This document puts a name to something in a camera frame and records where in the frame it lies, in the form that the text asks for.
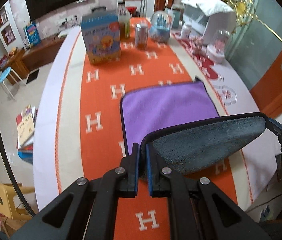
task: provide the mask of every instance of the white cabinet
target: white cabinet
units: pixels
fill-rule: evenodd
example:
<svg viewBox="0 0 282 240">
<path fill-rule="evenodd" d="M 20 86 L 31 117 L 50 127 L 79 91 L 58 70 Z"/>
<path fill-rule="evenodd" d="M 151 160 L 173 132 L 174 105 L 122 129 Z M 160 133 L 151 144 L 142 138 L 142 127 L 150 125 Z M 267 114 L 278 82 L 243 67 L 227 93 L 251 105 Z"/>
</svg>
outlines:
<svg viewBox="0 0 282 240">
<path fill-rule="evenodd" d="M 9 0 L 0 9 L 0 39 L 9 53 L 12 48 L 24 48 L 25 45 L 14 21 Z"/>
</svg>

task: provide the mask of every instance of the glass bottle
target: glass bottle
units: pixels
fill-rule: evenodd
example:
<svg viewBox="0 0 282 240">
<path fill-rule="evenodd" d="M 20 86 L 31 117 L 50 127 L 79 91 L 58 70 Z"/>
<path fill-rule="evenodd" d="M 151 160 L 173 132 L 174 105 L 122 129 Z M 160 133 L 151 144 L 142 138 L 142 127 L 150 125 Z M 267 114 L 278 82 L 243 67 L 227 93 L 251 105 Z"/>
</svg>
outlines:
<svg viewBox="0 0 282 240">
<path fill-rule="evenodd" d="M 129 11 L 125 8 L 124 2 L 118 2 L 116 14 L 119 21 L 120 40 L 130 38 L 130 18 Z"/>
</svg>

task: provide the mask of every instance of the chair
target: chair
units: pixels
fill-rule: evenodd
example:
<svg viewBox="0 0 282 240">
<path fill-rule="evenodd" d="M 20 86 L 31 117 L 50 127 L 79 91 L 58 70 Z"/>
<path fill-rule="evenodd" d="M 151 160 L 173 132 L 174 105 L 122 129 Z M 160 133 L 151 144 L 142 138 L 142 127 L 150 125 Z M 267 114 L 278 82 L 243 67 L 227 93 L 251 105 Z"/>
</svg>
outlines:
<svg viewBox="0 0 282 240">
<path fill-rule="evenodd" d="M 18 77 L 18 79 L 19 79 L 20 81 L 23 82 L 23 84 L 26 85 L 26 83 L 23 81 L 23 79 L 22 79 L 22 78 L 14 71 L 14 69 L 11 68 L 11 67 L 7 67 L 7 68 L 2 72 L 2 74 L 1 74 L 1 76 L 0 76 L 0 84 L 1 84 L 2 88 L 3 88 L 3 87 L 6 88 L 6 90 L 9 92 L 9 95 L 13 98 L 14 101 L 16 101 L 16 99 L 14 98 L 14 96 L 12 95 L 12 93 L 11 93 L 10 90 L 7 88 L 6 84 L 4 83 L 4 80 L 7 78 L 8 75 L 10 75 L 11 78 L 19 85 L 19 83 L 18 83 L 18 82 L 15 80 L 15 78 L 11 75 L 11 71 Z"/>
<path fill-rule="evenodd" d="M 22 194 L 34 192 L 34 187 L 23 187 L 18 183 Z M 16 208 L 13 198 L 17 195 L 12 184 L 0 183 L 0 213 L 15 220 L 30 220 L 31 216 L 24 208 Z"/>
</svg>

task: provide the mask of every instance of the snow globe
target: snow globe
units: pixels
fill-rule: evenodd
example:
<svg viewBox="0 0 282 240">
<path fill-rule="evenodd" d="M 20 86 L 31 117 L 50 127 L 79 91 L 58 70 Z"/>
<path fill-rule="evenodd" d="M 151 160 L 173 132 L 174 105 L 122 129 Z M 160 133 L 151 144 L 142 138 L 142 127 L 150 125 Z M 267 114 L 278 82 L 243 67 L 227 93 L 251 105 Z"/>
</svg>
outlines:
<svg viewBox="0 0 282 240">
<path fill-rule="evenodd" d="M 170 39 L 170 25 L 172 19 L 164 11 L 156 11 L 151 17 L 149 37 L 158 43 L 167 43 Z"/>
<path fill-rule="evenodd" d="M 225 58 L 225 46 L 230 39 L 230 33 L 225 30 L 217 30 L 212 41 L 206 47 L 207 57 L 215 63 L 221 64 Z"/>
</svg>

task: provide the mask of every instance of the blue stool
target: blue stool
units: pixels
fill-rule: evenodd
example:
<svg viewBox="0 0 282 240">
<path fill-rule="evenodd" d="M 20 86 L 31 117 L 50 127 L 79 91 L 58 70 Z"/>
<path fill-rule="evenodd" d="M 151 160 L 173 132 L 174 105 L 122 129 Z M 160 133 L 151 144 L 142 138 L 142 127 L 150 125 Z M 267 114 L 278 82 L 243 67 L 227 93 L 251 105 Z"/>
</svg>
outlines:
<svg viewBox="0 0 282 240">
<path fill-rule="evenodd" d="M 2 74 L 1 74 L 1 76 L 0 76 L 0 84 L 1 84 L 2 88 L 3 88 L 3 87 L 6 88 L 5 90 L 7 90 L 7 91 L 9 92 L 9 95 L 13 98 L 13 100 L 16 101 L 16 99 L 14 98 L 14 96 L 12 95 L 12 93 L 11 93 L 10 90 L 7 88 L 6 84 L 4 83 L 4 80 L 7 78 L 8 75 L 10 75 L 11 78 L 18 84 L 18 86 L 20 86 L 19 83 L 15 80 L 15 78 L 11 75 L 11 72 L 13 72 L 14 75 L 16 75 L 16 76 L 18 77 L 18 79 L 23 82 L 23 84 L 26 85 L 26 83 L 23 81 L 22 78 L 20 78 L 20 76 L 19 76 L 19 75 L 13 70 L 13 68 L 11 68 L 11 67 L 7 67 L 7 68 L 2 72 Z"/>
</svg>

